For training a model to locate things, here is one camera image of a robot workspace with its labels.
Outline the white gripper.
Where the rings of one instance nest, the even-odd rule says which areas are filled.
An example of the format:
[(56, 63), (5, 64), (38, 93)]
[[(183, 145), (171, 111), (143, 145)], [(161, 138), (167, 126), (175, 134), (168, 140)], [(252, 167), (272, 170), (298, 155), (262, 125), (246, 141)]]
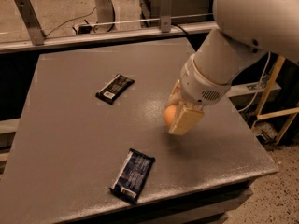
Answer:
[[(227, 92), (231, 85), (219, 85), (205, 78), (197, 69), (195, 55), (191, 55), (180, 71), (177, 81), (168, 97), (167, 106), (176, 105), (175, 118), (169, 127), (169, 133), (183, 135), (194, 127), (204, 116), (201, 105), (216, 104)], [(182, 97), (194, 104), (179, 104)]]

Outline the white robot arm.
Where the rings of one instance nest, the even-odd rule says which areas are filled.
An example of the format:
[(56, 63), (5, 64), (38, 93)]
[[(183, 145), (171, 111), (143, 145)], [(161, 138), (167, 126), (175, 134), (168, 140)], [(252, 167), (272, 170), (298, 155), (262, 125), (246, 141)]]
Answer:
[(214, 0), (213, 17), (217, 27), (184, 64), (167, 101), (171, 134), (187, 133), (266, 53), (299, 62), (299, 0)]

